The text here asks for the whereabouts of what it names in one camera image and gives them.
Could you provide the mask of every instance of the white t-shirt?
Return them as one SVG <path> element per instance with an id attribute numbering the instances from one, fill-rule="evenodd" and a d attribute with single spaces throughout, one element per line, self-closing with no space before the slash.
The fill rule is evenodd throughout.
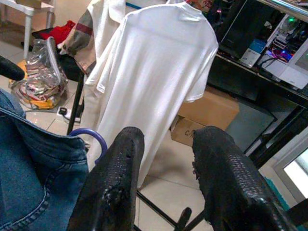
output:
<path id="1" fill-rule="evenodd" d="M 218 49 L 201 11 L 189 4 L 156 5 L 129 13 L 85 85 L 85 104 L 110 146 L 127 126 L 141 129 L 145 151 L 138 187 L 183 101 L 201 98 Z M 95 141 L 89 168 L 100 156 Z"/>

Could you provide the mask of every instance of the red cloth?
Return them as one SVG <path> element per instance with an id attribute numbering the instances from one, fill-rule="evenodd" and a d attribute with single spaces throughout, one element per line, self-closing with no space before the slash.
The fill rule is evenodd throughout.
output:
<path id="1" fill-rule="evenodd" d="M 40 35 L 44 39 L 48 39 L 49 37 L 54 37 L 54 40 L 56 42 L 56 45 L 63 42 L 66 37 L 68 36 L 69 32 L 73 29 L 75 26 L 75 23 L 72 21 L 67 21 L 66 25 L 64 26 L 56 26 L 51 32 L 45 33 L 40 32 Z"/>

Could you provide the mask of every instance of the clear plastic bag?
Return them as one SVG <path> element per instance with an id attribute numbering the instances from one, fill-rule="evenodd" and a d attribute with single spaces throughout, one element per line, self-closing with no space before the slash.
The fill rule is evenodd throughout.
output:
<path id="1" fill-rule="evenodd" d="M 20 102 L 30 109 L 52 109 L 65 92 L 68 80 L 58 65 L 53 37 L 36 39 L 26 61 L 24 80 L 10 84 Z"/>

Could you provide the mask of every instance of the black handlebar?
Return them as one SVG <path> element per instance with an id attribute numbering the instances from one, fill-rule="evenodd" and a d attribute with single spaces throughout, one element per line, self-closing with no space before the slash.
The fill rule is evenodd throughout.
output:
<path id="1" fill-rule="evenodd" d="M 16 81 L 25 77 L 24 71 L 19 66 L 2 56 L 0 56 L 0 75 Z"/>

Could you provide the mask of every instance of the denim fabric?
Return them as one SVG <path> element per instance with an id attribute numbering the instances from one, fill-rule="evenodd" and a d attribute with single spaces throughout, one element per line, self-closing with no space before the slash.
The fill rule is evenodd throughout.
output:
<path id="1" fill-rule="evenodd" d="M 88 174 L 80 138 L 26 120 L 0 89 L 0 231 L 64 231 Z"/>

